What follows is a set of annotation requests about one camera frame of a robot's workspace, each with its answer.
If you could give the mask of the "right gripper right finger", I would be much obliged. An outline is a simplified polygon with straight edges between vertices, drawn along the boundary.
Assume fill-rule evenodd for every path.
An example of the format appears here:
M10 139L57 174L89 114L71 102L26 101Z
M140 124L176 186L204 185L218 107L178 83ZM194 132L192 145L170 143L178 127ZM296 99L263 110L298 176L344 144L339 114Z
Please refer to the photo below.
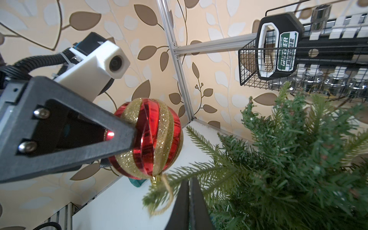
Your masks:
M199 181L191 178L189 183L189 219L192 230L214 230Z

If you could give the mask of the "red gold striped ornament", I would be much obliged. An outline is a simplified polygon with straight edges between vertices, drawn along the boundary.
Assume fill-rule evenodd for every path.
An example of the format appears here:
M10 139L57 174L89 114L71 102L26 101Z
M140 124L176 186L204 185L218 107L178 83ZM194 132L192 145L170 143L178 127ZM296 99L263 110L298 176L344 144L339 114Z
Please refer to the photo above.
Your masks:
M109 157L112 167L122 175L135 180L151 181L154 188L163 187L168 193L167 204L158 209L149 205L151 216L161 215L172 204L174 192L169 184L169 169L182 149L184 135L180 118L163 101L136 98L121 105L115 116L136 129L130 150Z

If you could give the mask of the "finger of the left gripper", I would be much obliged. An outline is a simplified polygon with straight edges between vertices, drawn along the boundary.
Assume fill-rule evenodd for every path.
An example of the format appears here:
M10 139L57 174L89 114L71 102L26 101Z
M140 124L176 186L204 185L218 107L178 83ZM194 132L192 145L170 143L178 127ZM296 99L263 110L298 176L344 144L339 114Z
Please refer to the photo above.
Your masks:
M8 84L1 95L1 182L79 169L133 147L128 122L47 77Z

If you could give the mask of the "small green christmas tree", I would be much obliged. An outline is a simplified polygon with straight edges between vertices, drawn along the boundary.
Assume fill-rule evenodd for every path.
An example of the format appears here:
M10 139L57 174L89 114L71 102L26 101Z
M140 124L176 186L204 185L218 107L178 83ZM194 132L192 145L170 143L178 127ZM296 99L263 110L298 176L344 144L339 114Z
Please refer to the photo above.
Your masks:
M367 131L354 117L363 104L337 107L313 95L291 100L283 88L272 114L259 115L255 99L242 111L253 144L219 134L219 145L187 126L208 163L168 174L176 196L183 180L196 177L214 224L221 230L365 230L368 227Z

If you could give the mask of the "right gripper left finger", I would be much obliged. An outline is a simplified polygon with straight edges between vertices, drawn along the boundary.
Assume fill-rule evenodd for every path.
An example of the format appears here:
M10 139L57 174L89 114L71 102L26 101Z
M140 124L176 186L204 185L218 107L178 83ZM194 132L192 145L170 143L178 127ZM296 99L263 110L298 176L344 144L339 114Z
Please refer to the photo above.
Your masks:
M189 181L181 183L171 216L165 230L189 229Z

